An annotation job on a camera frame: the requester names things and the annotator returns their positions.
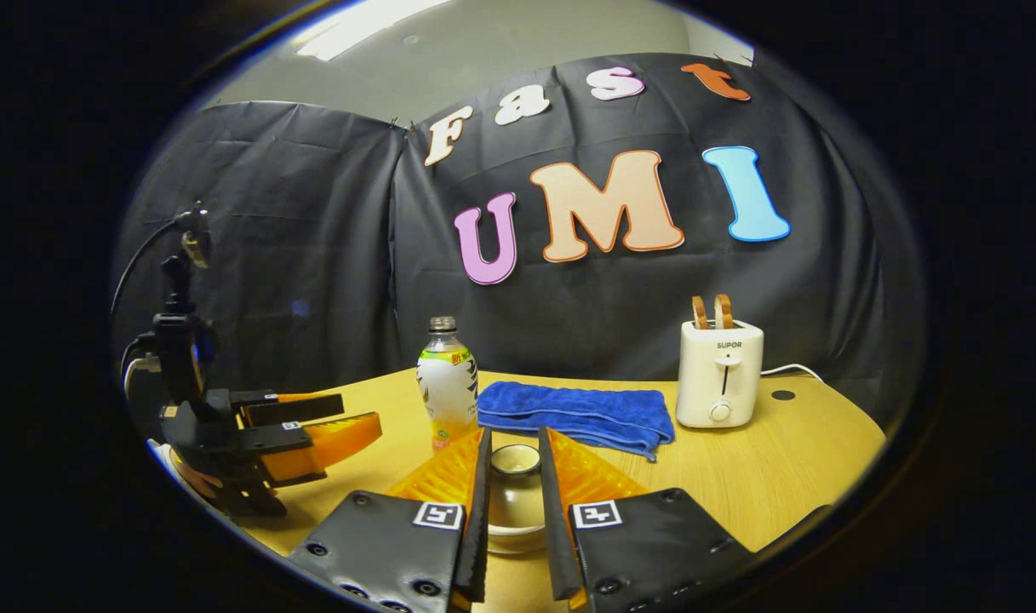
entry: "bottle cap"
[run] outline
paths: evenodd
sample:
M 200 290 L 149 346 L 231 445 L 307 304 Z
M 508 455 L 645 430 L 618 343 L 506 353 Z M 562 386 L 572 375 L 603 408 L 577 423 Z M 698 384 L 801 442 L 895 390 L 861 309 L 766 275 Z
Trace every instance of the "bottle cap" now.
M 452 315 L 431 318 L 431 331 L 456 331 L 456 318 Z

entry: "blue towel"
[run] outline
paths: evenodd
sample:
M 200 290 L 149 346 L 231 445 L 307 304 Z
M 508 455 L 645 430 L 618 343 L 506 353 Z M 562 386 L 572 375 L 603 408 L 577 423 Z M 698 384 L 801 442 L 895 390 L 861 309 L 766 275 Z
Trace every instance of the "blue towel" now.
M 639 454 L 651 462 L 657 462 L 658 445 L 674 439 L 665 397 L 653 389 L 557 389 L 496 381 L 480 393 L 479 412 L 480 426 L 534 434 L 546 426 L 576 441 Z

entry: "bowl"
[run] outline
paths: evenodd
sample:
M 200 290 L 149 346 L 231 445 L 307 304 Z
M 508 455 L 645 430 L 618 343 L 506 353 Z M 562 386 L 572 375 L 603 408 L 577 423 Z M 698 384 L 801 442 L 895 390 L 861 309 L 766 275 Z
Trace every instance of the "bowl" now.
M 544 549 L 541 454 L 528 445 L 507 445 L 491 454 L 487 504 L 487 551 L 517 555 Z

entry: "ceiling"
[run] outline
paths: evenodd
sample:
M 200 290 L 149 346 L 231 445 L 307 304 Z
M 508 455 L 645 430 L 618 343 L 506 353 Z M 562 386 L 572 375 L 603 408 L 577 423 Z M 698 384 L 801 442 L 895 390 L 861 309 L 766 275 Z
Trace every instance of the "ceiling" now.
M 199 107 L 285 100 L 406 125 L 510 75 L 597 55 L 677 52 L 752 65 L 746 42 L 653 0 L 451 0 L 327 61 L 297 54 L 308 42 L 300 34 L 257 55 Z

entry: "letter cutout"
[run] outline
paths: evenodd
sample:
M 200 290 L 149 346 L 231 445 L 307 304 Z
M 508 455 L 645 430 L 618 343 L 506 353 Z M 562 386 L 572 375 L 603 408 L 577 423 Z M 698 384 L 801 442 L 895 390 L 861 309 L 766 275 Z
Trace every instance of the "letter cutout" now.
M 711 89 L 714 93 L 718 93 L 719 96 L 741 101 L 752 99 L 752 96 L 746 90 L 733 89 L 728 83 L 725 83 L 731 81 L 732 77 L 721 72 L 719 69 L 713 69 L 713 67 L 707 64 L 688 64 L 681 66 L 681 69 L 685 72 L 695 75 L 700 82 L 703 82 L 703 85 L 708 86 L 708 89 Z
M 461 127 L 464 125 L 461 120 L 468 117 L 471 117 L 471 107 L 465 106 L 431 125 L 431 152 L 423 160 L 424 166 L 431 166 L 451 154 L 453 147 L 449 141 L 456 142 L 460 139 Z
M 646 88 L 645 83 L 632 77 L 634 72 L 623 66 L 597 69 L 586 77 L 587 85 L 593 86 L 589 93 L 600 100 L 612 100 L 634 96 Z
M 589 251 L 575 235 L 575 222 L 582 224 L 602 252 L 615 243 L 624 210 L 628 233 L 623 244 L 632 252 L 672 249 L 685 241 L 685 233 L 672 225 L 657 165 L 656 151 L 625 151 L 612 159 L 604 189 L 569 163 L 535 170 L 529 181 L 541 185 L 548 207 L 551 243 L 544 249 L 548 261 L 579 260 Z
M 703 151 L 703 162 L 723 176 L 736 214 L 728 225 L 728 235 L 739 241 L 773 241 L 790 233 L 789 223 L 779 217 L 771 204 L 767 186 L 756 170 L 756 156 L 748 147 L 715 147 Z
M 480 255 L 480 234 L 476 230 L 476 222 L 480 221 L 479 207 L 462 210 L 453 220 L 456 233 L 461 239 L 461 260 L 468 279 L 480 285 L 491 285 L 501 282 L 514 271 L 518 263 L 518 241 L 514 239 L 514 221 L 510 212 L 517 201 L 513 192 L 506 192 L 492 198 L 487 203 L 487 210 L 494 215 L 494 226 L 499 235 L 499 256 L 488 263 Z
M 506 125 L 513 123 L 521 117 L 533 117 L 544 113 L 548 108 L 548 98 L 544 96 L 544 87 L 541 85 L 526 85 L 507 93 L 499 100 L 498 113 L 494 114 L 494 123 Z

